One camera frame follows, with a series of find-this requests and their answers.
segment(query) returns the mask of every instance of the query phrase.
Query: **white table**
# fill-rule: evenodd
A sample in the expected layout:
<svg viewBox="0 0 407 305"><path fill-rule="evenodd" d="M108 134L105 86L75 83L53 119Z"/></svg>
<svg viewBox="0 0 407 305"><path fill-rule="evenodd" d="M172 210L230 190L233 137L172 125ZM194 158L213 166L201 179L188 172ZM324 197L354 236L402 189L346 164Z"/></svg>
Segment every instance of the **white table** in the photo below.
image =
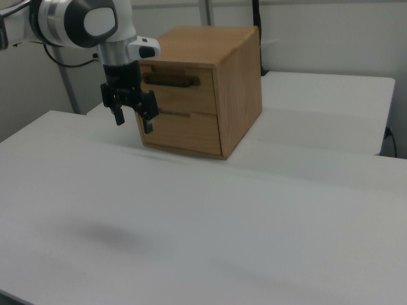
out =
<svg viewBox="0 0 407 305"><path fill-rule="evenodd" d="M0 289L35 305L404 304L406 180L401 159L253 139L188 158L50 112L0 144Z"/></svg>
<svg viewBox="0 0 407 305"><path fill-rule="evenodd" d="M394 80L269 72L262 78L263 113L247 139L375 155L383 135ZM123 108L125 118L134 112ZM102 104L88 116L114 119Z"/></svg>

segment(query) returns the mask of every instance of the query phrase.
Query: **wooden box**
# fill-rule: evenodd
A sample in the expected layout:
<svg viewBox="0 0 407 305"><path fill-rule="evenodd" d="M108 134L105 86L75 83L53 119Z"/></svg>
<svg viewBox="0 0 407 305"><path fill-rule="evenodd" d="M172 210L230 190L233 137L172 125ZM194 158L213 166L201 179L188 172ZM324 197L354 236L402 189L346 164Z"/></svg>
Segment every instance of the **wooden box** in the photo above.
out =
<svg viewBox="0 0 407 305"><path fill-rule="evenodd" d="M145 146L227 159L261 113L257 27L176 27L158 38L159 58L141 60L142 89L160 115Z"/></svg>

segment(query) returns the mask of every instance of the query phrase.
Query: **wooden cabinet top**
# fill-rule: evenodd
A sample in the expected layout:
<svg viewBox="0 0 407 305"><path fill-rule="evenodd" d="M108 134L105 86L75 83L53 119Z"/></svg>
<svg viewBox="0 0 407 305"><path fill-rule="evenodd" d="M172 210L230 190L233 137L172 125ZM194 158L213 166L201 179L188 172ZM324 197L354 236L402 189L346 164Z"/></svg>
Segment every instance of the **wooden cabinet top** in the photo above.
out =
<svg viewBox="0 0 407 305"><path fill-rule="evenodd" d="M141 62L218 66L253 35L257 27L175 27L158 38L161 56Z"/></svg>

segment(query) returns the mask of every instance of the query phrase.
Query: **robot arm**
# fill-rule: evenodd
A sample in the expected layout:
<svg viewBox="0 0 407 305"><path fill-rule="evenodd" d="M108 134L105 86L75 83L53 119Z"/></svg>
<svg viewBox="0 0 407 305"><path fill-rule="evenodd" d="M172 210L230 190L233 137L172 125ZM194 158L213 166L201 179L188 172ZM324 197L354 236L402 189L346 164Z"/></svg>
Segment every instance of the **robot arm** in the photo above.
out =
<svg viewBox="0 0 407 305"><path fill-rule="evenodd" d="M101 86L105 107L121 125L121 107L129 106L139 113L144 131L153 130L158 106L152 91L141 90L138 60L159 56L160 45L137 36L130 0L24 0L0 15L0 50L23 41L97 47L107 78Z"/></svg>

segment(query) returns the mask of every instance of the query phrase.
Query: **drawer handle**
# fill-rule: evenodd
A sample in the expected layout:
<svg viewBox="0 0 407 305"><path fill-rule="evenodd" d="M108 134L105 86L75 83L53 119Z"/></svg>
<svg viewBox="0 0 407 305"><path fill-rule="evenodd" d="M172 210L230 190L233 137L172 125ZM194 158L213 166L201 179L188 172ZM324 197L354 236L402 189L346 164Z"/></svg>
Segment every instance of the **drawer handle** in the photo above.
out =
<svg viewBox="0 0 407 305"><path fill-rule="evenodd" d="M180 88L189 88L191 86L200 85L200 80L196 76L145 73L142 79L147 85Z"/></svg>

